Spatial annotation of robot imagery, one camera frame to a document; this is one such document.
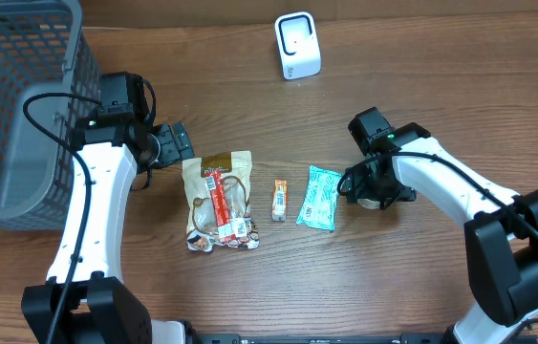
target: basket handle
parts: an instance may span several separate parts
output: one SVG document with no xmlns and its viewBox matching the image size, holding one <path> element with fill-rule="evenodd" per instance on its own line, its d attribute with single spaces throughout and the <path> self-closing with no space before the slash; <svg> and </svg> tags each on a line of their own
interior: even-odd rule
<svg viewBox="0 0 538 344">
<path fill-rule="evenodd" d="M 60 0 L 71 9 L 73 21 L 71 23 L 71 32 L 69 33 L 69 42 L 65 52 L 65 60 L 62 63 L 62 72 L 67 74 L 75 67 L 75 57 L 77 56 L 77 45 L 81 36 L 82 11 L 77 0 Z"/>
</svg>

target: barcode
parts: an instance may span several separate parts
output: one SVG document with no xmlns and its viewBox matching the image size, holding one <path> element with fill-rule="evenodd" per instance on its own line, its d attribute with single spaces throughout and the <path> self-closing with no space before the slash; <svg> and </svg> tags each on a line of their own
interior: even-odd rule
<svg viewBox="0 0 538 344">
<path fill-rule="evenodd" d="M 215 190 L 215 179 L 213 176 L 209 176 L 207 179 L 207 186 L 209 187 L 209 191 Z"/>
<path fill-rule="evenodd" d="M 238 235 L 246 235 L 246 223 L 245 221 L 239 221 L 239 227 L 237 227 L 237 234 Z"/>
</svg>

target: teal pouch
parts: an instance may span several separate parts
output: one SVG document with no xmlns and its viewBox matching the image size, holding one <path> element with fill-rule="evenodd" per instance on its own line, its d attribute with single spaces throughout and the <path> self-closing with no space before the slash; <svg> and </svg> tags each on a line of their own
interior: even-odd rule
<svg viewBox="0 0 538 344">
<path fill-rule="evenodd" d="M 305 202 L 300 209 L 297 225 L 305 224 L 311 228 L 334 230 L 336 214 L 336 186 L 341 179 L 339 173 L 309 167 L 309 184 Z"/>
</svg>

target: wall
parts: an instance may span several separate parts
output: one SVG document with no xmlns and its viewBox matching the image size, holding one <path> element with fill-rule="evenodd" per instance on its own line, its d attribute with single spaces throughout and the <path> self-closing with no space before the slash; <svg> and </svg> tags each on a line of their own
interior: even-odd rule
<svg viewBox="0 0 538 344">
<path fill-rule="evenodd" d="M 163 28 L 271 23 L 309 11 L 315 20 L 538 11 L 538 0 L 80 0 L 87 27 Z"/>
</svg>

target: wood grain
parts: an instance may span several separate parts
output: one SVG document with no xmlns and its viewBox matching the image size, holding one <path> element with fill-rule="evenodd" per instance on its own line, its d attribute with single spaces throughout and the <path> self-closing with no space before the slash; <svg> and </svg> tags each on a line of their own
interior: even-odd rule
<svg viewBox="0 0 538 344">
<path fill-rule="evenodd" d="M 80 0 L 84 25 L 166 28 L 274 23 L 308 11 L 315 20 L 538 11 L 538 0 Z"/>
<path fill-rule="evenodd" d="M 254 251 L 188 251 L 181 167 L 126 210 L 126 285 L 157 319 L 245 335 L 442 332 L 472 302 L 462 231 L 425 198 L 373 212 L 339 200 L 334 233 L 296 226 L 310 164 L 360 161 L 347 124 L 377 106 L 522 193 L 538 188 L 538 12 L 320 23 L 323 69 L 285 82 L 272 25 L 86 32 L 103 72 L 149 79 L 158 122 L 183 120 L 198 156 L 251 150 Z M 270 220 L 274 179 L 289 218 Z M 58 231 L 0 231 L 0 343 L 33 342 L 22 290 Z"/>
</svg>

